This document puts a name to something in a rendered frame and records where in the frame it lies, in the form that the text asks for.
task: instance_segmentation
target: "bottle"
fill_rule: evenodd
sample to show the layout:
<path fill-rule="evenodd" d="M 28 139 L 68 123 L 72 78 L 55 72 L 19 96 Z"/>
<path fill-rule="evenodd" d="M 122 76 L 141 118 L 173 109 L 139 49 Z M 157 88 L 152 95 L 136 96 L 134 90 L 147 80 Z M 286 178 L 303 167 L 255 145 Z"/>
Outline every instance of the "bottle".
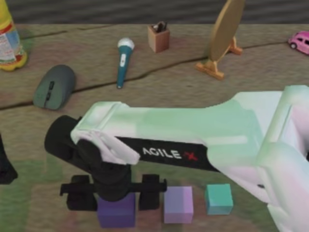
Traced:
<path fill-rule="evenodd" d="M 13 71 L 27 61 L 27 54 L 20 42 L 5 0 L 0 0 L 0 69 Z"/>

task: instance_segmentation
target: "gray background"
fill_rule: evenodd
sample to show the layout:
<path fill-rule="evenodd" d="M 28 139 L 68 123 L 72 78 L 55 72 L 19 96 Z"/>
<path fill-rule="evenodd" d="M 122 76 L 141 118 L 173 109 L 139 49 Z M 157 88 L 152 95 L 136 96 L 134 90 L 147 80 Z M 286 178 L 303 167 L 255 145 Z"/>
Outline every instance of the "gray background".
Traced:
<path fill-rule="evenodd" d="M 214 23 L 225 0 L 7 0 L 16 23 Z M 247 0 L 242 23 L 309 24 L 309 0 Z"/>

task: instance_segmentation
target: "gray mouse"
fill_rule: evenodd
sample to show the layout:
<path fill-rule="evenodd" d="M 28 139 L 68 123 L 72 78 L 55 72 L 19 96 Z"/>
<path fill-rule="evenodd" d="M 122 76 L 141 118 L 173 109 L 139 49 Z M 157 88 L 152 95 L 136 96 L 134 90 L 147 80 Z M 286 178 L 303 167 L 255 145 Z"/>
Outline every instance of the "gray mouse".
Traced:
<path fill-rule="evenodd" d="M 56 65 L 39 83 L 33 96 L 33 104 L 50 110 L 62 108 L 72 94 L 75 83 L 75 73 L 69 66 Z"/>

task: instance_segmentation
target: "pen holder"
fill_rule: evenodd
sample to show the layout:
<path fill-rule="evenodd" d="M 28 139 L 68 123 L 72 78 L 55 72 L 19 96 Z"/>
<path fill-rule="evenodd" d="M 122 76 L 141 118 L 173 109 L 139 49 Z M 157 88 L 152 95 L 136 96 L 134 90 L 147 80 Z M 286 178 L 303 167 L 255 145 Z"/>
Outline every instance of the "pen holder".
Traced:
<path fill-rule="evenodd" d="M 148 26 L 148 43 L 155 53 L 162 52 L 169 48 L 169 29 L 156 33 L 152 26 Z"/>

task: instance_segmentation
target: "teal cube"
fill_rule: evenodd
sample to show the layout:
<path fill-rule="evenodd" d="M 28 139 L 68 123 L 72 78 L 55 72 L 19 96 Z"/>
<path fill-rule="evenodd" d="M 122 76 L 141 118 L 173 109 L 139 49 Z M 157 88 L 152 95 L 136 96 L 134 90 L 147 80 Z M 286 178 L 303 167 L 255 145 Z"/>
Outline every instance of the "teal cube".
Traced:
<path fill-rule="evenodd" d="M 208 215 L 229 215 L 234 206 L 229 184 L 207 185 L 205 199 Z"/>

